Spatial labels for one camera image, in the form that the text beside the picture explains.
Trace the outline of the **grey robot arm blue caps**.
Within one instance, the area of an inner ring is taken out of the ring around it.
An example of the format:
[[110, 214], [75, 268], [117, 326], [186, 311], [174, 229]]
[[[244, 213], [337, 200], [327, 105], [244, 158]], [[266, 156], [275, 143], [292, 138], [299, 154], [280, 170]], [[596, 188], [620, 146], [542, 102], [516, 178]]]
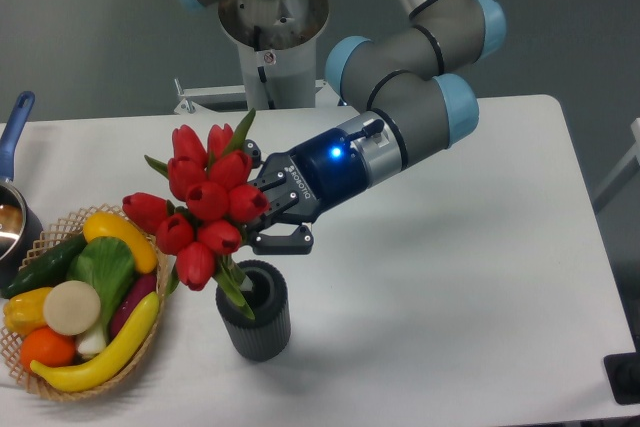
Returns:
[[[328, 0], [180, 0], [216, 5], [235, 43], [247, 106], [311, 107], [316, 41]], [[357, 114], [284, 153], [270, 155], [255, 185], [271, 208], [247, 227], [261, 255], [308, 253], [324, 212], [471, 134], [479, 106], [457, 75], [495, 52], [506, 20], [495, 0], [400, 0], [410, 22], [383, 42], [351, 36], [330, 52], [324, 78]]]

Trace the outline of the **blue black Robotiq gripper body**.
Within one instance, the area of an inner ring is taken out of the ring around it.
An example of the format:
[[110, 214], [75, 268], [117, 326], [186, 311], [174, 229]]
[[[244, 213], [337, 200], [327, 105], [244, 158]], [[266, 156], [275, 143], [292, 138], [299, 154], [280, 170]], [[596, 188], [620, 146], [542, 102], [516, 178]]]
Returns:
[[359, 114], [266, 158], [251, 184], [264, 193], [270, 208], [249, 223], [248, 231], [313, 223], [406, 165], [404, 139], [390, 118], [376, 112]]

